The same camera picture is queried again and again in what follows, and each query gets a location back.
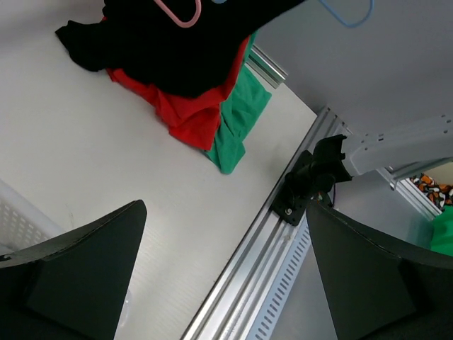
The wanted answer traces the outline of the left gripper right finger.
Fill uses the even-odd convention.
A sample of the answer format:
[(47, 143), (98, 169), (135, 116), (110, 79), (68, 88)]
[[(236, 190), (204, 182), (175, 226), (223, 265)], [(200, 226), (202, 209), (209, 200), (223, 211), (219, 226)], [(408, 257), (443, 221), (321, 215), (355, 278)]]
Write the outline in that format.
[(338, 339), (451, 339), (452, 257), (320, 203), (306, 209)]

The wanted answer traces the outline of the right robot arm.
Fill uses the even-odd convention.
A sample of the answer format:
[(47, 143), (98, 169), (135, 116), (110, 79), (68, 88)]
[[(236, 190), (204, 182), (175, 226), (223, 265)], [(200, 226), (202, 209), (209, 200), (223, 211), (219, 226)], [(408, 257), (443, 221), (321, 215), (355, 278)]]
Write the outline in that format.
[(452, 115), (411, 120), (386, 131), (325, 137), (306, 155), (309, 159), (285, 176), (284, 201), (291, 208), (299, 199), (327, 193), (336, 183), (377, 169), (452, 159)]

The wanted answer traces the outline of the black tank top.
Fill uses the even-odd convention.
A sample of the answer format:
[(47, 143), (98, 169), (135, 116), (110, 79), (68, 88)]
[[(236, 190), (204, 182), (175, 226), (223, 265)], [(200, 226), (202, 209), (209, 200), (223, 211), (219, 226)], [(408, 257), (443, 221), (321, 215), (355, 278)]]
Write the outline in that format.
[(300, 1), (202, 1), (190, 28), (155, 1), (105, 1), (98, 23), (69, 21), (56, 36), (80, 67), (121, 69), (142, 84), (197, 97), (222, 84), (240, 44)]

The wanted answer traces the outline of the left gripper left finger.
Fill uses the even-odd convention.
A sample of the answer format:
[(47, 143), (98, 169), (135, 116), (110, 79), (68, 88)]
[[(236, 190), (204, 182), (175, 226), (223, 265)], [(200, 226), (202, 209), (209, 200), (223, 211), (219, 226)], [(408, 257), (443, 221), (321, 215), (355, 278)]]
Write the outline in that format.
[(1, 338), (113, 339), (146, 218), (135, 200), (1, 256)]

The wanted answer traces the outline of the pink wire hanger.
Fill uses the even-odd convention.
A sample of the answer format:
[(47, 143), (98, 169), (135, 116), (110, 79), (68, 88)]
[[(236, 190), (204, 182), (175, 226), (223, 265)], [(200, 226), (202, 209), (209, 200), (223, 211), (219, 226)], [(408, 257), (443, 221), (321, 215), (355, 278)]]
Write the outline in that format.
[(201, 1), (160, 1), (154, 3), (180, 28), (191, 28), (202, 13)]

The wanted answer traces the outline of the blue hanger with grey top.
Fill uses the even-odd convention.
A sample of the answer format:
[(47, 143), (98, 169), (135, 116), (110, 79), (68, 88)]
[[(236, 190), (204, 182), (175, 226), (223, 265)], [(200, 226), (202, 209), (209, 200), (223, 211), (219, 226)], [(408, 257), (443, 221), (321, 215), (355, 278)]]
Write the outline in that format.
[[(255, 31), (303, 1), (205, 1), (200, 20), (213, 30)], [(374, 12), (374, 1), (320, 1), (322, 9), (346, 28), (365, 23)]]

